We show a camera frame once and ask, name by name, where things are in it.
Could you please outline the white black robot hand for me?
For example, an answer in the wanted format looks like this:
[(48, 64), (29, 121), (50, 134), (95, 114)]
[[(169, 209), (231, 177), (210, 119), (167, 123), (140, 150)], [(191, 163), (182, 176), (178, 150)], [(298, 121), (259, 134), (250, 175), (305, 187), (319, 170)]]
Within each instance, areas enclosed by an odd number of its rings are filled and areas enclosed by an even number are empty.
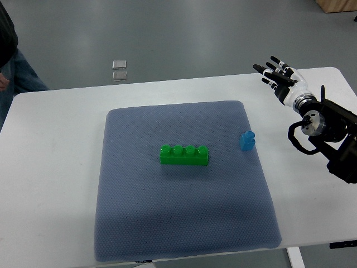
[(316, 101), (316, 97), (308, 90), (306, 80), (295, 68), (275, 56), (271, 56), (271, 60), (273, 64), (266, 62), (266, 67), (253, 64), (253, 69), (263, 75), (262, 82), (273, 89), (284, 106), (299, 112), (305, 103)]

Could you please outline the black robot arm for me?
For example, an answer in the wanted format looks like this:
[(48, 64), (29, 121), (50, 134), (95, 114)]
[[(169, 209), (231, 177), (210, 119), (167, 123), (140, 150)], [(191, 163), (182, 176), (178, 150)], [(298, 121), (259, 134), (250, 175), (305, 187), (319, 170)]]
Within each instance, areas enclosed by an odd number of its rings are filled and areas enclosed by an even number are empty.
[[(356, 115), (325, 98), (321, 86), (321, 100), (308, 99), (298, 109), (302, 120), (292, 124), (288, 138), (293, 146), (306, 155), (322, 153), (328, 159), (328, 171), (346, 183), (356, 183)], [(304, 148), (295, 138), (295, 129), (308, 136), (313, 150)]]

